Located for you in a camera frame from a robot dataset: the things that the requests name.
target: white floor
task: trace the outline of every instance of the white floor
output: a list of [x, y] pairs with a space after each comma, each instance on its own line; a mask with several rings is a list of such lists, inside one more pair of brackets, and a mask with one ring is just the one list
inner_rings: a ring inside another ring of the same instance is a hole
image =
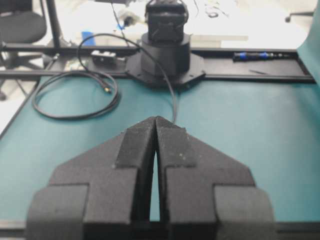
[[[40, 11], [39, 1], [33, 0], [34, 9]], [[81, 7], [86, 0], [55, 0], [58, 18], [62, 32], [67, 40], [78, 42], [79, 34], [75, 35], [73, 27], [77, 21], [70, 21], [71, 16]], [[221, 42], [223, 48], [265, 48], [265, 49], [296, 49], [306, 39], [310, 26], [311, 17], [293, 17], [291, 23], [285, 23], [284, 19], [290, 12], [312, 11], [317, 5], [317, 0], [238, 0], [238, 9], [241, 13], [241, 25], [247, 34], [247, 40], [225, 40]], [[94, 16], [94, 12], [88, 12], [84, 19]], [[213, 22], [209, 28], [222, 28], [221, 21]], [[52, 38], [50, 26], [46, 36], [36, 44], [47, 44]], [[23, 82], [23, 87], [30, 91], [33, 82]], [[0, 133], [15, 114], [23, 100], [23, 93], [14, 80], [7, 80], [2, 87], [7, 95], [6, 101], [0, 101]]]

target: black metal frame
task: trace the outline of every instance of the black metal frame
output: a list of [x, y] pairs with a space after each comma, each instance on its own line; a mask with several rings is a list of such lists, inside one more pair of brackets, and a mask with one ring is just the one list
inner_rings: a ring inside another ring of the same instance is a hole
[[[25, 222], [0, 221], [0, 239], [24, 239]], [[168, 228], [158, 221], [134, 223], [132, 226], [133, 240], [167, 240]], [[320, 238], [320, 223], [318, 222], [277, 222], [275, 229], [279, 240], [314, 240]]]
[[[40, 52], [45, 55], [55, 56], [60, 54], [61, 56], [74, 56], [76, 54], [76, 46], [65, 46], [63, 44], [63, 36], [60, 28], [60, 24], [57, 17], [56, 5], [54, 0], [46, 0], [48, 17], [51, 25], [52, 43], [49, 46], [45, 45], [31, 45], [31, 44], [16, 44], [6, 43], [2, 51], [5, 52]], [[85, 46], [82, 53], [89, 55], [93, 50], [110, 51], [117, 53], [118, 56], [133, 55], [137, 50], [134, 47], [122, 47], [122, 46]], [[287, 49], [235, 49], [235, 48], [193, 48], [192, 53], [200, 55], [202, 57], [218, 57], [218, 58], [232, 58], [234, 52], [272, 52], [289, 54], [293, 58], [296, 58], [302, 70], [306, 73], [304, 76], [277, 76], [277, 75], [216, 75], [208, 74], [204, 77], [204, 80], [224, 80], [224, 81], [251, 81], [251, 82], [271, 82], [271, 83], [305, 83], [315, 84], [315, 80], [308, 73], [304, 64], [300, 61], [296, 50]], [[22, 79], [28, 81], [36, 81], [36, 85], [32, 89], [31, 93], [24, 100], [19, 107], [11, 121], [8, 123], [4, 131], [0, 135], [1, 138], [5, 135], [6, 131], [15, 120], [21, 109], [24, 107], [29, 98], [33, 95], [34, 91], [38, 87], [40, 78], [42, 76], [52, 76], [60, 73], [61, 71], [55, 70], [33, 70], [33, 71], [17, 71], [17, 70], [4, 70], [0, 71], [0, 79]], [[116, 78], [123, 78], [127, 75], [124, 72], [111, 73]], [[166, 226], [161, 222], [143, 222], [137, 226], [136, 234], [133, 239], [166, 239], [168, 235]], [[294, 237], [294, 239], [315, 239], [314, 236], [320, 236], [320, 222], [277, 222], [277, 231], [280, 239], [287, 239]], [[24, 237], [24, 222], [18, 221], [1, 221], [0, 220], [0, 238], [23, 238]]]

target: teal table surface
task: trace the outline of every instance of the teal table surface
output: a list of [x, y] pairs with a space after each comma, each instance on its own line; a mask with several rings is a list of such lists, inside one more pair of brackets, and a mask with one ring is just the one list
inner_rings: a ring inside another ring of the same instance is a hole
[[[121, 100], [90, 120], [56, 121], [29, 100], [0, 140], [0, 220], [23, 221], [54, 168], [150, 116], [172, 117], [167, 90], [119, 79]], [[98, 109], [110, 99], [72, 78], [42, 98], [56, 114]], [[281, 222], [320, 222], [320, 88], [316, 84], [202, 81], [177, 94], [177, 125], [250, 167]], [[151, 219], [159, 218], [154, 188]]]
[[308, 37], [297, 49], [299, 57], [309, 70], [315, 81], [320, 85], [320, 1], [318, 1], [312, 18]]

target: office chair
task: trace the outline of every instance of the office chair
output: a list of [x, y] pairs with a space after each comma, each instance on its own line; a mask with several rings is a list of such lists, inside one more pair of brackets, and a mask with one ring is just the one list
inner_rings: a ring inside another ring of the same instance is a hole
[[[40, 1], [42, 15], [33, 12], [33, 0], [0, 0], [0, 33], [4, 43], [33, 44], [42, 39], [47, 32], [45, 10]], [[18, 52], [9, 52], [7, 58], [0, 61], [0, 67], [14, 69], [25, 66], [30, 69], [42, 69], [29, 62], [41, 58], [41, 54], [19, 56]], [[0, 101], [5, 99], [1, 86], [4, 79], [0, 79]]]
[[292, 16], [307, 16], [312, 17], [314, 15], [314, 11], [303, 11], [303, 12], [292, 12], [289, 16], [285, 18], [286, 23], [290, 23]]

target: octagonal mounting plate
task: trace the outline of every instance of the octagonal mounting plate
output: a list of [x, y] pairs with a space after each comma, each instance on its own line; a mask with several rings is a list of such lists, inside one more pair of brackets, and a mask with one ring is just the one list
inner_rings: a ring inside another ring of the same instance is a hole
[[[166, 81], [162, 76], [153, 76], [149, 72], [142, 69], [141, 53], [129, 56], [125, 66], [125, 72], [132, 78], [135, 78], [150, 87], [166, 87]], [[190, 69], [177, 76], [169, 76], [171, 84], [175, 87], [182, 86], [192, 80], [206, 75], [205, 61], [203, 57], [192, 54], [190, 55]]]

